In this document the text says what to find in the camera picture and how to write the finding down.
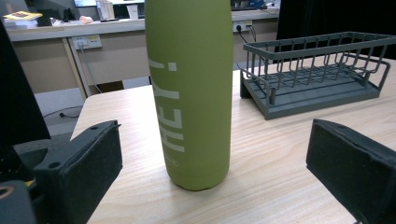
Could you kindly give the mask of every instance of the dish rack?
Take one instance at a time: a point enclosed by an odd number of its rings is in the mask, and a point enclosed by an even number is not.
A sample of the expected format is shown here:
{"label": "dish rack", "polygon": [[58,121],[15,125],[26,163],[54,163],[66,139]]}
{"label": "dish rack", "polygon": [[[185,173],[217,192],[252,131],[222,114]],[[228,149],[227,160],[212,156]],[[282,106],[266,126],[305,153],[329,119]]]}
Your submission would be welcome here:
{"label": "dish rack", "polygon": [[377,98],[395,43],[393,35],[356,32],[248,43],[240,96],[252,97],[265,119]]}

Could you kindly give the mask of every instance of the green water bottle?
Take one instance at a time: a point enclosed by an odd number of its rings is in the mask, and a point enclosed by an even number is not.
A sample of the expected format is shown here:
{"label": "green water bottle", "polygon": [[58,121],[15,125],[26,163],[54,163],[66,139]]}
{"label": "green water bottle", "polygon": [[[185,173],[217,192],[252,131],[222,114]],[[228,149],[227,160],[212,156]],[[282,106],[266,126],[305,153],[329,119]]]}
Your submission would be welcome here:
{"label": "green water bottle", "polygon": [[213,188],[230,165],[230,1],[146,0],[145,10],[166,170],[184,189]]}

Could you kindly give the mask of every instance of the power outlet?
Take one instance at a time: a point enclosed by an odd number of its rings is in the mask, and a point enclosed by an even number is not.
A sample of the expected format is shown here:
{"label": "power outlet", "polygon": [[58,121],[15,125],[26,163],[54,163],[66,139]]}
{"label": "power outlet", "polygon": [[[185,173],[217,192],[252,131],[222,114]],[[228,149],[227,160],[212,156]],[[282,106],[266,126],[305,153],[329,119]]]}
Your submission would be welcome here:
{"label": "power outlet", "polygon": [[241,32],[248,31],[248,27],[253,24],[253,21],[234,21],[233,32],[238,32],[237,27],[241,28]]}
{"label": "power outlet", "polygon": [[75,49],[94,49],[102,47],[102,41],[99,35],[73,36],[72,40]]}

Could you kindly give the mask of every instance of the wooden table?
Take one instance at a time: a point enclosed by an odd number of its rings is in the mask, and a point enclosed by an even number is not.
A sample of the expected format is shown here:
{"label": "wooden table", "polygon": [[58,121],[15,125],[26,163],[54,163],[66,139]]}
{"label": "wooden table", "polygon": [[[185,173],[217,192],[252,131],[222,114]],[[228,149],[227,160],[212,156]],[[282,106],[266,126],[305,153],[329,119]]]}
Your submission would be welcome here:
{"label": "wooden table", "polygon": [[396,148],[396,62],[381,96],[264,120],[239,97],[233,73],[231,167],[213,189],[187,191],[169,179],[150,86],[87,99],[73,136],[111,119],[120,126],[123,169],[90,223],[349,223],[355,219],[306,169],[313,119],[344,124]]}

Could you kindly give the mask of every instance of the light wood tabletop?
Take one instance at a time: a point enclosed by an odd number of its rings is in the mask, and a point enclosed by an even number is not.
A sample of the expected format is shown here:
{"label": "light wood tabletop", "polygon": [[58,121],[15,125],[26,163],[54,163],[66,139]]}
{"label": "light wood tabletop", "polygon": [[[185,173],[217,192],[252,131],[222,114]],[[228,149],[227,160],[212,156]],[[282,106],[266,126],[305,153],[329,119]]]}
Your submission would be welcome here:
{"label": "light wood tabletop", "polygon": [[90,223],[349,223],[355,219],[306,169],[313,119],[346,125],[396,149],[396,62],[379,98],[265,120],[233,72],[231,166],[213,189],[168,177],[151,86],[87,99],[73,137],[116,119],[123,168]]}

